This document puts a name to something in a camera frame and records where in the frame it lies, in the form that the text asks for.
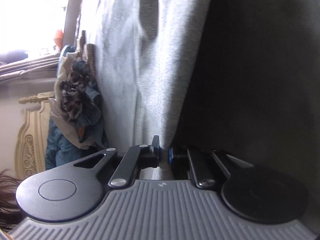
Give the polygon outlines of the grey window curtain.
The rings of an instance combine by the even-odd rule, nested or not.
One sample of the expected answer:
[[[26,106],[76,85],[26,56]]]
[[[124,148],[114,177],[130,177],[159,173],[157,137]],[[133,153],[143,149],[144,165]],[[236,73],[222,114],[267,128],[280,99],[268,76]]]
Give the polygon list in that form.
[[[1,82],[22,78],[27,74],[36,74],[52,70],[56,73],[60,54],[47,55],[37,59],[25,59],[1,66]]]

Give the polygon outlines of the grey bed sheet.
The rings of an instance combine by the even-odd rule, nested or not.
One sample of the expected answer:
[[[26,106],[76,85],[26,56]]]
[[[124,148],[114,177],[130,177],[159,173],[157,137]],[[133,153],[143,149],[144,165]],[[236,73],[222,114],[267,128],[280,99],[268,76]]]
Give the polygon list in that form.
[[[211,0],[175,140],[289,173],[319,204],[319,0]]]

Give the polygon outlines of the beige checked garment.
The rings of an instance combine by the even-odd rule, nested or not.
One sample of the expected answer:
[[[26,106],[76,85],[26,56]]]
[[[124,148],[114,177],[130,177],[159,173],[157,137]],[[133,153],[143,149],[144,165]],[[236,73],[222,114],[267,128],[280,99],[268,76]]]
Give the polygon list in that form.
[[[96,79],[95,45],[86,42],[86,31],[85,30],[81,31],[79,46],[80,46],[80,51],[82,54],[82,59],[88,65],[91,77]]]

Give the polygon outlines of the grey sweatshirt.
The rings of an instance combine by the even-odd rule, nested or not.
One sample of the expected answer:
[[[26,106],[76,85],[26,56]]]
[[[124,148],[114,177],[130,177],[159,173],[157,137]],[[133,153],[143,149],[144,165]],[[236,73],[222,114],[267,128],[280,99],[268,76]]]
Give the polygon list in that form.
[[[159,135],[161,162],[144,178],[170,180],[172,142],[210,0],[101,0],[98,81],[110,144],[119,151]]]

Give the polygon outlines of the person's brown hair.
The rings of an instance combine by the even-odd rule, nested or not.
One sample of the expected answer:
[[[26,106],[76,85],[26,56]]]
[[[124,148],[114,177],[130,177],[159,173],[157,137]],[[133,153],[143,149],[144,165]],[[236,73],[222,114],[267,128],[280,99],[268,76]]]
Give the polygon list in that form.
[[[1,171],[0,186],[1,230],[6,232],[24,219],[16,200],[16,190],[22,181],[11,176],[9,172],[11,172],[9,169]]]

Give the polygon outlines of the blue denim jeans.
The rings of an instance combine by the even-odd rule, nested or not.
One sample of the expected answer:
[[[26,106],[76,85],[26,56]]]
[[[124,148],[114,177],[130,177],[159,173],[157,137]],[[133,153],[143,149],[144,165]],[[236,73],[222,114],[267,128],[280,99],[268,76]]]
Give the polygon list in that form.
[[[92,139],[99,147],[106,147],[108,140],[101,110],[103,100],[98,91],[97,82],[84,60],[73,63],[71,84],[76,92],[76,101],[80,103],[80,111],[75,120],[79,141]]]

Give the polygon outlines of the cream carved headboard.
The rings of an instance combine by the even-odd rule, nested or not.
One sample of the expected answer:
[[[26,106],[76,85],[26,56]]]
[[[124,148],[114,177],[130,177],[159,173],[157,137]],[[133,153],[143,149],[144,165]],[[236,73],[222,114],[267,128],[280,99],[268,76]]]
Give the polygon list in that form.
[[[54,92],[43,92],[19,100],[21,105],[35,103],[40,106],[38,110],[24,110],[24,123],[19,130],[15,148],[15,172],[20,180],[46,170],[49,99],[53,97]]]

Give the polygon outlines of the black white plaid shirt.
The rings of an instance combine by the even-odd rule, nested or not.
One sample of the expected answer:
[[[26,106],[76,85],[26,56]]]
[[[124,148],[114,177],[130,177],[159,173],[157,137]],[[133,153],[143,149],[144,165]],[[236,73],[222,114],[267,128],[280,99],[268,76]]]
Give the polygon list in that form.
[[[78,120],[86,100],[85,91],[88,83],[89,76],[78,72],[72,72],[60,83],[60,107],[64,120],[69,122]]]

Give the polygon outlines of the orange bag on sill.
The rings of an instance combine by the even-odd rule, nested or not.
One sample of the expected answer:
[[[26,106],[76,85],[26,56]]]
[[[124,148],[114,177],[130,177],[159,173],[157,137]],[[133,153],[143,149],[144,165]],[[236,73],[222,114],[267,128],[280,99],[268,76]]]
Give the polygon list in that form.
[[[54,36],[54,43],[59,48],[62,49],[63,45],[63,31],[62,29],[58,30]]]

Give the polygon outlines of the teal blue duvet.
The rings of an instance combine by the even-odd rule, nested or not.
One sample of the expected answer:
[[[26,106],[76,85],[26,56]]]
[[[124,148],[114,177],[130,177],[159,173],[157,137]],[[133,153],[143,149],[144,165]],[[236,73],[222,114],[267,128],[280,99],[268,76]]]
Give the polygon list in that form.
[[[80,51],[80,46],[66,46],[62,50],[62,56],[65,56],[67,53],[76,53],[75,61],[80,61],[82,59],[82,54]],[[109,143],[106,147],[99,147],[98,145],[91,146],[87,150],[81,150],[71,144],[67,139],[62,135],[61,131],[58,129],[56,124],[54,124],[51,117],[49,118],[49,132],[47,139],[47,148],[46,148],[46,169],[61,166],[63,164],[69,163],[71,161],[86,157],[92,153],[95,153],[99,150],[108,148]]]

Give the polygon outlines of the white cream garment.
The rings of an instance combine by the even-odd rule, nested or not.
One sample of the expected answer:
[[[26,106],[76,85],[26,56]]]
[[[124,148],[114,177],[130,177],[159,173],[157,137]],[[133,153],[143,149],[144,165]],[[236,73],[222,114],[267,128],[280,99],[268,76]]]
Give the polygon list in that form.
[[[75,59],[76,53],[67,53],[59,59],[57,78],[54,83],[54,98],[49,100],[50,117],[67,141],[81,150],[87,150],[96,143],[91,137],[83,138],[83,129],[77,130],[76,127],[82,104],[79,94],[69,86]]]

